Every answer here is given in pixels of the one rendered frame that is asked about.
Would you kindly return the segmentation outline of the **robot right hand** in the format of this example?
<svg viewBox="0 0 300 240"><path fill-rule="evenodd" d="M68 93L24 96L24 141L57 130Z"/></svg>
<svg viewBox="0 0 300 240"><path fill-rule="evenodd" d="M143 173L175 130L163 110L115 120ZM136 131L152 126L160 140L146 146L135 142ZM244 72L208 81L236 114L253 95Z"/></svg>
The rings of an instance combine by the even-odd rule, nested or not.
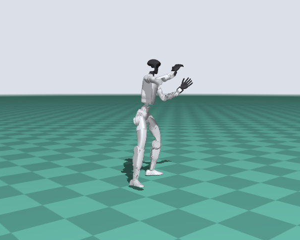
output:
<svg viewBox="0 0 300 240"><path fill-rule="evenodd" d="M174 76L177 74L177 70L179 70L180 67L184 67L184 66L182 64L176 64L175 66L172 67L171 71L175 71Z"/></svg>

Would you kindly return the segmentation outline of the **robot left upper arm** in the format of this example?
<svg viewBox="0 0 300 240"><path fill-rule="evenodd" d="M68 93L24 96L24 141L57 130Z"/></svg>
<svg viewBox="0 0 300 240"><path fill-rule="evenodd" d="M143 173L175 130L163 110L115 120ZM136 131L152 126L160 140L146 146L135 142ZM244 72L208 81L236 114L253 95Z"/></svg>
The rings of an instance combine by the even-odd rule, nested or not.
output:
<svg viewBox="0 0 300 240"><path fill-rule="evenodd" d="M166 101L168 99L168 96L166 94L163 94L163 91L159 85L158 85L157 94L162 101Z"/></svg>

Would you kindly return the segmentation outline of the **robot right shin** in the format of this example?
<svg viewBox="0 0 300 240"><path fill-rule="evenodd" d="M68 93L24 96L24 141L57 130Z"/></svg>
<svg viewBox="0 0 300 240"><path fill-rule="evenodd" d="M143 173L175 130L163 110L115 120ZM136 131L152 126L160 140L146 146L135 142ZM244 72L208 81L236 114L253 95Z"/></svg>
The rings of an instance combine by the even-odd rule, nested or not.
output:
<svg viewBox="0 0 300 240"><path fill-rule="evenodd" d="M132 157L132 165L133 165L133 179L132 181L138 180L139 174L140 174L140 169L142 167L143 163L143 158L144 158L144 149L141 148L139 150L138 146L135 146L134 149L134 154Z"/></svg>

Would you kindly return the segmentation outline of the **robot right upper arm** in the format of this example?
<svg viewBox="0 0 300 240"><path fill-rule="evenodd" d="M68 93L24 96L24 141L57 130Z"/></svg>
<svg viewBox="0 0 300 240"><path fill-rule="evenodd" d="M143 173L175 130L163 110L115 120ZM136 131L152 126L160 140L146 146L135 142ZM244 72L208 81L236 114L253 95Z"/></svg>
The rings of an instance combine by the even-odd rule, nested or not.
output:
<svg viewBox="0 0 300 240"><path fill-rule="evenodd" d="M144 80L145 80L145 82L147 82L148 84L149 84L149 83L154 83L154 84L156 84L157 86L159 86L159 85L161 85L161 84L163 83L162 78L160 78L160 79L155 79L155 78L156 78L156 77L154 77L154 76L148 74L148 75L144 78Z"/></svg>

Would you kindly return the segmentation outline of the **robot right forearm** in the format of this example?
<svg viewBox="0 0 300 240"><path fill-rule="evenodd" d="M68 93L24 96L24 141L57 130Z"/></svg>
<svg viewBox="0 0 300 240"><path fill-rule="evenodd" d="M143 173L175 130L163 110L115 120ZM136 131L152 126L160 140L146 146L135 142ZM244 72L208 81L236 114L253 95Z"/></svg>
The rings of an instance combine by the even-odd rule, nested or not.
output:
<svg viewBox="0 0 300 240"><path fill-rule="evenodd" d="M170 80L172 79L174 76L174 72L175 71L171 71L170 73L168 74L165 74L165 75L162 75L162 76L159 76L159 77L156 77L155 79L158 80L158 79L162 79L163 82L166 82L167 80Z"/></svg>

